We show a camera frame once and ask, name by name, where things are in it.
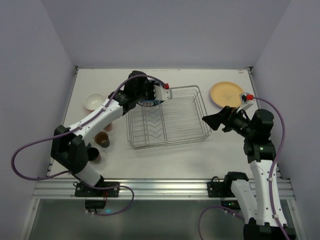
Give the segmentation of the dark teal plate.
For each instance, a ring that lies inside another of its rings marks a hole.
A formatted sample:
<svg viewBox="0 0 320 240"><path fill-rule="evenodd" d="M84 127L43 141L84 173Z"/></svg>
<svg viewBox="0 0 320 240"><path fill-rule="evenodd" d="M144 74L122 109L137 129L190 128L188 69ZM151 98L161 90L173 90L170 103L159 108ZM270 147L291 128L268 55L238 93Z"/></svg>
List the dark teal plate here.
<svg viewBox="0 0 320 240"><path fill-rule="evenodd" d="M156 99L151 99L151 100L142 100L137 102L136 104L142 107L155 107L160 104L162 104L164 101L163 100L156 100Z"/></svg>

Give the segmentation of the yellow plate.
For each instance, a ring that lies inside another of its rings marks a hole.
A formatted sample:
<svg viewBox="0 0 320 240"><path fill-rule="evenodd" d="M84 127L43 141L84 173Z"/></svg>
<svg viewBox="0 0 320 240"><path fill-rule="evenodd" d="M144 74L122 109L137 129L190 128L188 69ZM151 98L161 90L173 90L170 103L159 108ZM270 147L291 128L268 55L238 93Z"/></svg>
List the yellow plate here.
<svg viewBox="0 0 320 240"><path fill-rule="evenodd" d="M241 105L240 94L244 93L244 90L237 84L229 81L222 81L214 84L209 95L213 100L221 107L239 107Z"/></svg>

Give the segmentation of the purple plate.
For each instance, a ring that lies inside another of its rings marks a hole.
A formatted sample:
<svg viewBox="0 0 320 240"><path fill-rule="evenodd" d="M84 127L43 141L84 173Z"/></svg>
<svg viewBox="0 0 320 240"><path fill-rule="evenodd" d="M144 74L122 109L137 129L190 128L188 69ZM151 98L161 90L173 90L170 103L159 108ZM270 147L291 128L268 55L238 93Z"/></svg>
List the purple plate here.
<svg viewBox="0 0 320 240"><path fill-rule="evenodd" d="M215 106L217 107L218 109L223 109L222 106L218 105L211 96L209 96L209 99L210 99L210 102Z"/></svg>

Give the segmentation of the orange bowl white inside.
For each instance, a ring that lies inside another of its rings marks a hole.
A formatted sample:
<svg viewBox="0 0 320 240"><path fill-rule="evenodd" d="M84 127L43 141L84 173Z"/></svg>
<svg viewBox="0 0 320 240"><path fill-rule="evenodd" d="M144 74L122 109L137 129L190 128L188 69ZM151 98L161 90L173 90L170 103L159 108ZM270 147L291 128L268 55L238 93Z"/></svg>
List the orange bowl white inside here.
<svg viewBox="0 0 320 240"><path fill-rule="evenodd" d="M84 107L89 111L96 110L105 101L104 96L100 93L91 93L84 100Z"/></svg>

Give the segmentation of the pink dotted mug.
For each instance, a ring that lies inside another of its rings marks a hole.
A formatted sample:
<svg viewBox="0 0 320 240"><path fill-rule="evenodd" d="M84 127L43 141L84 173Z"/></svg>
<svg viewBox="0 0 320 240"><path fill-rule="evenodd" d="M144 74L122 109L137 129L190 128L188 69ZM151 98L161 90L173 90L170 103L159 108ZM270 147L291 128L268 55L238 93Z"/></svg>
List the pink dotted mug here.
<svg viewBox="0 0 320 240"><path fill-rule="evenodd" d="M109 123L109 124L104 128L104 130L105 130L106 132L110 132L112 129L113 129L113 123L112 123L112 122Z"/></svg>

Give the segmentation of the black cup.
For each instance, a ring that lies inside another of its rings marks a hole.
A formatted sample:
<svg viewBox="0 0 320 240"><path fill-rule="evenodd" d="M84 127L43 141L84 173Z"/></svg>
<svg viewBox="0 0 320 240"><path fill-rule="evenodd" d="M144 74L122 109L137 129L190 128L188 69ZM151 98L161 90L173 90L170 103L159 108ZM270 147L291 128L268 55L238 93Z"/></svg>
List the black cup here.
<svg viewBox="0 0 320 240"><path fill-rule="evenodd" d="M94 142L102 148L107 148L110 146L109 135L104 131L99 132L97 135L94 136L93 139Z"/></svg>

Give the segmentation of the dark red cup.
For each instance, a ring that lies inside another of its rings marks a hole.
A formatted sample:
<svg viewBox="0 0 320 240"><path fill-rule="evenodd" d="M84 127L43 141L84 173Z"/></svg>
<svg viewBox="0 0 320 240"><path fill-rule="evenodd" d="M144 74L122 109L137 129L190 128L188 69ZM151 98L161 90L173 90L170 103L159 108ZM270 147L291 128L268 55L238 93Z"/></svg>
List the dark red cup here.
<svg viewBox="0 0 320 240"><path fill-rule="evenodd" d="M98 163L101 161L101 155L97 148L91 147L87 150L88 161Z"/></svg>

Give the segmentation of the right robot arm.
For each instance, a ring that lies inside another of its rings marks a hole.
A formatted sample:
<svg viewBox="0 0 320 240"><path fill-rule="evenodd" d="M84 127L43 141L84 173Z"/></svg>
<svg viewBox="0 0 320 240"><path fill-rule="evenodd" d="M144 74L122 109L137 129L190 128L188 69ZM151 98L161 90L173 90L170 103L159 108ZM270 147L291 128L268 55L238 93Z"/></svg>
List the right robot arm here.
<svg viewBox="0 0 320 240"><path fill-rule="evenodd" d="M204 116L203 121L216 131L223 125L223 132L235 131L244 138L243 151L253 175L255 193L243 172L228 172L224 185L237 199L244 219L245 240L294 240L294 228L282 210L277 174L276 149L270 140L274 115L258 109L251 119L244 110L226 106L220 112Z"/></svg>

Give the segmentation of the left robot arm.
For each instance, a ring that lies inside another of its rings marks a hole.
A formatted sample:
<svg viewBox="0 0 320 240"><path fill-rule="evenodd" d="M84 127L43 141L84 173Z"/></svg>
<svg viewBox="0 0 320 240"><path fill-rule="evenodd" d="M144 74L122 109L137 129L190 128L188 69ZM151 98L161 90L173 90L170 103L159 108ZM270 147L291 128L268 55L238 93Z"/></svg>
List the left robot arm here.
<svg viewBox="0 0 320 240"><path fill-rule="evenodd" d="M54 131L50 156L71 174L95 187L102 176L90 164L90 141L111 122L132 110L137 102L154 97L154 82L142 71L134 70L96 110L79 122Z"/></svg>

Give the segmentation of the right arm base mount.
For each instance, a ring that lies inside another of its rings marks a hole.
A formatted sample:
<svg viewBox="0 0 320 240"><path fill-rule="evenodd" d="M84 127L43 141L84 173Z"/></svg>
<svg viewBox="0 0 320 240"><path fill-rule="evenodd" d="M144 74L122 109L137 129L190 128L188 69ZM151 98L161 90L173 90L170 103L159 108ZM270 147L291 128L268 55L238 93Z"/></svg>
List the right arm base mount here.
<svg viewBox="0 0 320 240"><path fill-rule="evenodd" d="M240 206L235 199L235 195L226 187L224 181L220 181L218 176L213 176L207 182L207 194L209 198L219 198L220 205L232 210L239 210Z"/></svg>

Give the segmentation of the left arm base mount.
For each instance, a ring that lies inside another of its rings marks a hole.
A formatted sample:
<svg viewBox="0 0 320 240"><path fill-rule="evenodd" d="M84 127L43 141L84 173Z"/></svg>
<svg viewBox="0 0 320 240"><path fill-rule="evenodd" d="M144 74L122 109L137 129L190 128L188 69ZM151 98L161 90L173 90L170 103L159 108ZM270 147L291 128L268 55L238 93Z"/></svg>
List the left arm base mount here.
<svg viewBox="0 0 320 240"><path fill-rule="evenodd" d="M100 180L97 188L86 186L83 182L74 182L75 187L74 196L77 198L86 198L84 207L87 211L102 210L107 204L107 198L117 198L119 196L119 185L117 181L104 181Z"/></svg>

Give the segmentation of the aluminium frame rail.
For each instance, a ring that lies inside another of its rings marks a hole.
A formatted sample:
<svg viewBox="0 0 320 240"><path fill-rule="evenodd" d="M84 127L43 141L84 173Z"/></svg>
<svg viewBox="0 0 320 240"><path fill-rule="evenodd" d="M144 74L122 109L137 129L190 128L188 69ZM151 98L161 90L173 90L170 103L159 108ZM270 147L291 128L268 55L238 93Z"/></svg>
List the aluminium frame rail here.
<svg viewBox="0 0 320 240"><path fill-rule="evenodd" d="M209 179L107 179L119 182L134 192L136 200L206 200L209 198L207 183ZM74 178L58 177L38 181L32 198L40 200L76 199Z"/></svg>

